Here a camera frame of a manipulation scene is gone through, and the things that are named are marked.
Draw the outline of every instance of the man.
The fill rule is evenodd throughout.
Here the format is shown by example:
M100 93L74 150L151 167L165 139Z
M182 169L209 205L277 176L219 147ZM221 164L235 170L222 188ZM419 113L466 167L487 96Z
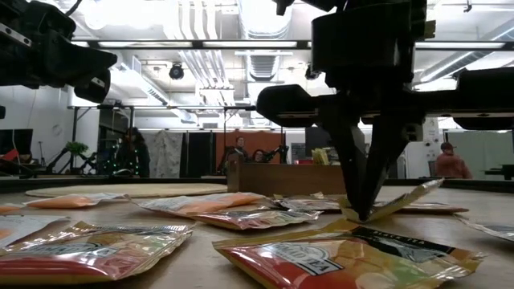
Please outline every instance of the man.
M435 161L435 175L437 177L454 177L471 179L473 176L466 163L454 154L454 146L449 142L441 144L443 153Z

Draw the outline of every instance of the table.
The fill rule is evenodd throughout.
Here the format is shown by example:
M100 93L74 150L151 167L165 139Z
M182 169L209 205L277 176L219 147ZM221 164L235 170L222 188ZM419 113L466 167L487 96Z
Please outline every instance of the table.
M380 200L391 199L412 187L384 187L379 195ZM0 195L0 203L22 202L37 199L21 193ZM471 220L481 222L514 223L514 194L484 193L476 191L460 191L456 189L440 189L422 199L438 201L467 207L470 212L463 215ZM125 225L175 225L191 224L190 220L169 218L143 210L134 204L117 202L100 204L97 207L83 210L36 210L23 209L23 214L53 214L72 217L72 222L60 222L50 225L39 235L53 230L61 230L75 221L83 220L91 223L125 224ZM227 238L245 238L257 235L283 234L292 231L310 230L322 227L341 216L339 214L323 214L320 220L312 224L287 226L272 230L253 232L233 232L205 224L194 229L193 236L174 251L168 258L162 259L153 269L146 273L121 280L115 283L95 285L95 288L123 289L188 289L188 288L262 288L256 281L247 276L228 260L223 258L212 247L213 241ZM445 283L442 288L510 288L514 284L514 242L492 237L465 226L454 217L402 215L378 220L369 227L384 230L393 234L402 234L414 238L423 238L431 242L456 246L468 250L489 253L490 256L480 265L473 275L454 282ZM19 287L2 287L11 289Z

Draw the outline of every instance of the printed label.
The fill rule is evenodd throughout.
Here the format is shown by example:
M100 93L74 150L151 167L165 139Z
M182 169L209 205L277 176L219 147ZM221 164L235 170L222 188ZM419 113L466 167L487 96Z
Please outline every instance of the printed label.
M20 250L12 254L31 254L31 255L63 255L63 254L86 254L97 258L108 257L116 253L118 249L106 247L98 243L73 243L63 245L40 245Z
M263 248L305 270L312 276L344 269L343 266L329 259L330 255L325 249L316 246L283 242L266 245Z
M384 233L365 227L358 227L352 230L352 235L366 241L368 245L384 253L405 258L415 263L424 263L435 258L441 258L454 250L454 248L449 246Z

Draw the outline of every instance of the curtain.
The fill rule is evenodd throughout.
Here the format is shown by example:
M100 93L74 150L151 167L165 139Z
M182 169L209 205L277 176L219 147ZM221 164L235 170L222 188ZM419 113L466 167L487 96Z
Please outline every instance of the curtain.
M143 133L150 154L151 178L179 178L182 134L161 130Z

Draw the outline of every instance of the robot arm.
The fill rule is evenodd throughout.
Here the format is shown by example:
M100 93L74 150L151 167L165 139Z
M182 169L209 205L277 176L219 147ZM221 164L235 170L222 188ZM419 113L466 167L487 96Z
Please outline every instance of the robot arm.
M292 4L273 0L280 14ZM305 0L337 12L312 21L312 69L337 94L311 97L299 85L265 88L256 109L284 127L325 129L341 161L346 193L360 219L410 141L422 140L427 116L451 116L465 129L512 129L514 68L464 71L454 91L415 92L414 43L424 40L426 0ZM359 120L373 124L365 155Z

